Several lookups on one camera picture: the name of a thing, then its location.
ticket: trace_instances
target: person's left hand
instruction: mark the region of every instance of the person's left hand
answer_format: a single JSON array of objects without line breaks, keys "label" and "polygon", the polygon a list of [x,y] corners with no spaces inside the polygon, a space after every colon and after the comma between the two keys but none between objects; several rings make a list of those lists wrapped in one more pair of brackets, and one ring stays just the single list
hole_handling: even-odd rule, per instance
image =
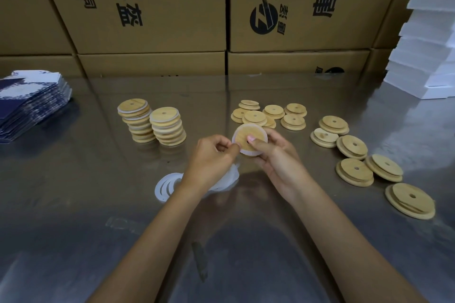
[{"label": "person's left hand", "polygon": [[181,186],[205,194],[228,172],[239,153],[240,146],[225,136],[215,134],[199,139]]}]

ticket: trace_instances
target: stainless steel tabletop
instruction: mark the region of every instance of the stainless steel tabletop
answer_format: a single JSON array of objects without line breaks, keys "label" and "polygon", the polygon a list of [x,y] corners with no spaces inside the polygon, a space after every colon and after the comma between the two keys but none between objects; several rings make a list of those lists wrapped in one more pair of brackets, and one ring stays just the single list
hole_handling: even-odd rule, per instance
[{"label": "stainless steel tabletop", "polygon": [[[307,107],[299,132],[277,125],[309,172],[363,235],[430,302],[455,301],[455,98],[420,101],[355,75],[207,76],[71,80],[74,99],[0,146],[0,302],[84,302],[162,204],[159,179],[182,173],[197,139],[231,137],[241,99]],[[187,140],[136,144],[117,105],[144,98],[174,106]],[[370,153],[392,158],[405,182],[429,193],[436,216],[412,219],[384,196],[388,183],[354,187],[335,173],[343,155],[309,135],[337,115]],[[238,184],[197,207],[163,282],[160,302],[343,301],[296,214],[250,159]]]}]

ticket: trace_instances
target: person's left arm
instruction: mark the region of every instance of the person's left arm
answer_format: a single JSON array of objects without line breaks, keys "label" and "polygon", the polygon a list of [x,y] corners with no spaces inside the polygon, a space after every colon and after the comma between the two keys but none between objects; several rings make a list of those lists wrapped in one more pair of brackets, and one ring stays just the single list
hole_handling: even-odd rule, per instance
[{"label": "person's left arm", "polygon": [[224,136],[200,139],[180,185],[87,302],[153,302],[191,214],[239,152]]}]

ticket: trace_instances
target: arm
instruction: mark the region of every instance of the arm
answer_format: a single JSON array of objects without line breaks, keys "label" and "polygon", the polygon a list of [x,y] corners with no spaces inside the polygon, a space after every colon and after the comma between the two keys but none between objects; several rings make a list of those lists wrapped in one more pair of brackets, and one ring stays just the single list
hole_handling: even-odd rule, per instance
[{"label": "arm", "polygon": [[239,151],[220,135],[200,139],[178,188],[87,302],[153,302],[191,214]]},{"label": "arm", "polygon": [[426,302],[363,237],[311,178],[295,148],[267,128],[270,143],[248,136],[255,159],[310,233],[346,302]]}]

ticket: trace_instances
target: brown cardboard box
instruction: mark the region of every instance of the brown cardboard box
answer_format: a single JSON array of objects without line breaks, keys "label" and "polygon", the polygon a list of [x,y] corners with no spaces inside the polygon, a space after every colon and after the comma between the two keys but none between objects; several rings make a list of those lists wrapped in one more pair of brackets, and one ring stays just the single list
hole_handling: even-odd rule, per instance
[{"label": "brown cardboard box", "polygon": [[231,0],[231,52],[370,48],[390,0]]},{"label": "brown cardboard box", "polygon": [[361,51],[307,51],[275,53],[228,53],[228,73],[330,73],[356,72],[360,74],[369,52]]},{"label": "brown cardboard box", "polygon": [[79,55],[88,77],[224,75],[225,52]]},{"label": "brown cardboard box", "polygon": [[409,0],[392,0],[382,21],[374,48],[395,48],[400,37],[401,26],[408,21],[412,10],[406,8]]},{"label": "brown cardboard box", "polygon": [[71,54],[51,0],[0,0],[0,55]]},{"label": "brown cardboard box", "polygon": [[71,55],[0,57],[1,77],[14,70],[47,70],[60,72],[63,77],[85,77],[79,60]]},{"label": "brown cardboard box", "polygon": [[384,78],[390,53],[392,53],[391,49],[372,49],[363,69],[362,77],[377,76]]},{"label": "brown cardboard box", "polygon": [[80,54],[226,49],[225,0],[54,0]]}]

